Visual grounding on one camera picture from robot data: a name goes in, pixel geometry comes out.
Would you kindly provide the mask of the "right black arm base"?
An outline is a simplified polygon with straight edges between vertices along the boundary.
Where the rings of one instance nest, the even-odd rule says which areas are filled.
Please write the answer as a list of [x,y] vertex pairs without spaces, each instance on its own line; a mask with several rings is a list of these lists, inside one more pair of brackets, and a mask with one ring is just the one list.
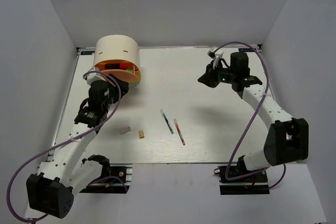
[[214,169],[214,175],[219,178],[219,190],[221,195],[268,195],[270,194],[268,177],[262,172],[250,177],[238,180],[227,180],[225,170],[227,166],[218,166]]

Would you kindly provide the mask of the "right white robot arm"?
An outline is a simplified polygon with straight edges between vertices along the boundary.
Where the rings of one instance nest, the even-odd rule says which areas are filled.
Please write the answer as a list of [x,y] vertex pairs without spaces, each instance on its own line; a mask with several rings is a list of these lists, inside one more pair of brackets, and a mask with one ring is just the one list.
[[232,89],[253,109],[253,118],[260,117],[268,129],[261,150],[239,157],[234,170],[226,170],[229,180],[245,182],[257,172],[271,166],[303,161],[309,155],[309,125],[296,119],[272,98],[262,81],[250,74],[249,58],[244,52],[234,52],[226,65],[222,55],[209,51],[212,61],[198,81],[210,88],[228,83]]

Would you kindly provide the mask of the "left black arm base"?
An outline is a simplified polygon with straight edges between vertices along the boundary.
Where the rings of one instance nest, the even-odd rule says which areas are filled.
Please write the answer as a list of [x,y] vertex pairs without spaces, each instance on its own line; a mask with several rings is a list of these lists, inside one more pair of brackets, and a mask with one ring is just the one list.
[[132,164],[110,164],[109,172],[88,185],[80,193],[126,194],[132,181]]

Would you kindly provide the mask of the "pink highlighter marker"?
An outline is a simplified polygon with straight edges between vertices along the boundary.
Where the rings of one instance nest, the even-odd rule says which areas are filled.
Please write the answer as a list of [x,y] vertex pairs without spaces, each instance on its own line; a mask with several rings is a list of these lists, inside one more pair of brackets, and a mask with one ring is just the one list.
[[133,64],[129,62],[121,62],[121,63],[107,63],[105,64],[105,69],[121,69],[121,70],[127,70],[127,69],[133,69]]

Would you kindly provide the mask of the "orange top drawer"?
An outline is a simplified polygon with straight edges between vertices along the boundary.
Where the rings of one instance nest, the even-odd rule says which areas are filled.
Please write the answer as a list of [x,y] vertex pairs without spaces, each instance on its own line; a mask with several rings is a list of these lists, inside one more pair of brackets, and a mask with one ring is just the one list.
[[95,64],[95,67],[98,68],[100,71],[107,73],[107,74],[112,74],[113,76],[117,77],[118,79],[125,81],[125,82],[140,82],[141,81],[141,72],[140,69],[134,64],[133,64],[133,71],[134,73],[128,72],[126,70],[121,70],[121,69],[105,69],[105,64],[107,63],[121,63],[121,62],[129,62],[126,60],[105,60],[102,62],[99,62]]

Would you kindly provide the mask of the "green pen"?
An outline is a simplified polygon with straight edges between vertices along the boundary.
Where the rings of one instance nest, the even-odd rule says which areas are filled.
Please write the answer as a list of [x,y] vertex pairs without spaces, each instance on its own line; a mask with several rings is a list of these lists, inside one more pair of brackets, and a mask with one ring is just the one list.
[[160,113],[161,113],[163,119],[165,120],[165,122],[166,122],[166,124],[167,124],[167,126],[168,126],[168,128],[169,128],[169,130],[170,130],[170,132],[171,132],[171,134],[174,134],[173,129],[172,129],[172,127],[171,127],[171,125],[170,125],[170,123],[169,123],[169,121],[168,121],[168,119],[167,119],[167,117],[166,117],[166,114],[165,114],[165,112],[163,111],[163,109],[160,110]]

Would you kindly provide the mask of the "red pen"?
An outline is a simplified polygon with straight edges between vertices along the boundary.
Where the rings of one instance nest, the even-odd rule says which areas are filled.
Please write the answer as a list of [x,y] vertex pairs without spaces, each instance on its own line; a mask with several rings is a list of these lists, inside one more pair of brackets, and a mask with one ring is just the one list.
[[173,119],[173,122],[174,122],[174,125],[175,125],[175,127],[176,127],[177,133],[178,133],[178,135],[179,135],[179,137],[180,137],[180,140],[181,140],[181,142],[182,142],[182,145],[185,146],[186,144],[185,144],[185,141],[184,141],[184,138],[183,138],[182,132],[181,132],[181,130],[180,130],[180,127],[179,127],[179,124],[178,124],[177,119],[174,118],[174,119]]

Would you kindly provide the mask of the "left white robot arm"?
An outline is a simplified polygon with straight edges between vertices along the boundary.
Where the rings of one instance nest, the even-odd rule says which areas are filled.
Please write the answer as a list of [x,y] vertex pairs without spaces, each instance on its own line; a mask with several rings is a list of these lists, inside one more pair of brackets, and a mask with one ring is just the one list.
[[98,154],[82,158],[90,142],[115,112],[129,91],[129,84],[114,76],[91,82],[88,97],[79,106],[70,139],[57,144],[52,160],[26,180],[29,206],[57,218],[64,218],[71,209],[76,195],[90,182],[104,182],[110,178],[109,159]]

